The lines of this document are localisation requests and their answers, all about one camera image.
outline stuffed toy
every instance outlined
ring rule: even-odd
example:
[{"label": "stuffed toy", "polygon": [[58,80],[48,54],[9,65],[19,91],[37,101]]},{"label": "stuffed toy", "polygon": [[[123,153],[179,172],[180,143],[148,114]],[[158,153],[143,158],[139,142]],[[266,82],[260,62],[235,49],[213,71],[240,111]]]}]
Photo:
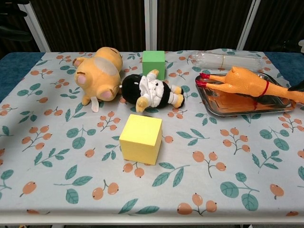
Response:
[{"label": "stuffed toy", "polygon": [[75,82],[85,92],[83,105],[91,101],[92,111],[98,112],[98,101],[112,101],[116,97],[123,60],[115,48],[102,47],[92,58],[76,58],[73,65],[77,67]]},{"label": "stuffed toy", "polygon": [[196,80],[196,84],[203,88],[207,87],[227,93],[245,94],[253,97],[273,95],[304,103],[304,93],[297,91],[304,88],[304,82],[287,89],[260,78],[248,69],[235,66],[232,67],[226,76],[201,73],[200,77],[222,82],[222,84],[213,84]]},{"label": "stuffed toy", "polygon": [[156,79],[158,73],[158,70],[152,70],[147,76],[132,74],[123,80],[120,86],[123,98],[136,105],[138,113],[142,113],[149,106],[163,108],[171,104],[180,108],[184,105],[182,88]]}]

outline red band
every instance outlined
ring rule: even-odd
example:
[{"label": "red band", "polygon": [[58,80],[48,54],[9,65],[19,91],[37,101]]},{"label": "red band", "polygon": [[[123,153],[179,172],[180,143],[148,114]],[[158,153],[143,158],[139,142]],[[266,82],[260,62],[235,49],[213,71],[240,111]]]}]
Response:
[{"label": "red band", "polygon": [[265,90],[264,90],[264,92],[263,92],[260,96],[263,96],[263,95],[266,93],[266,91],[267,91],[267,89],[268,89],[268,86],[269,86],[269,81],[266,81]]}]

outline clear plastic bottle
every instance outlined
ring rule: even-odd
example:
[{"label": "clear plastic bottle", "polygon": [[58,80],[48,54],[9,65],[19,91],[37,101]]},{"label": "clear plastic bottle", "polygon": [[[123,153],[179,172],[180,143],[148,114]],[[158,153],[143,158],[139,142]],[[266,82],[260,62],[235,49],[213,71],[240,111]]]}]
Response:
[{"label": "clear plastic bottle", "polygon": [[202,69],[224,68],[230,70],[233,66],[259,71],[263,67],[262,58],[244,55],[213,54],[196,51],[192,54],[193,64]]}]

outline table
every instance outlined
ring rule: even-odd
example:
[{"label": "table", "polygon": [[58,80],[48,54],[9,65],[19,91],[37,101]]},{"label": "table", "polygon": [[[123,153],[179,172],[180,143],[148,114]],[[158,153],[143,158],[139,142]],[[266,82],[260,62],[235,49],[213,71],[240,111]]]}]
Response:
[{"label": "table", "polygon": [[[261,56],[264,71],[289,86],[262,52],[212,52]],[[166,79],[183,86],[185,106],[144,113],[163,119],[156,166],[120,152],[134,105],[118,96],[93,113],[80,104],[72,59],[93,53],[43,55],[0,104],[0,223],[303,223],[304,107],[215,116],[194,78],[225,71],[193,67],[191,53],[166,53]],[[142,53],[122,55],[122,78],[141,73]]]}]

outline green cube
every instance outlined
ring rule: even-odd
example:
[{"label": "green cube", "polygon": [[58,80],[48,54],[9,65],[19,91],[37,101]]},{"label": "green cube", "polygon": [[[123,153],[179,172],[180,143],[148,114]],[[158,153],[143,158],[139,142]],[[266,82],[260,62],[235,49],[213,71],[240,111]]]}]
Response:
[{"label": "green cube", "polygon": [[159,71],[157,79],[165,80],[165,52],[164,51],[144,51],[142,55],[142,75],[156,69]]}]

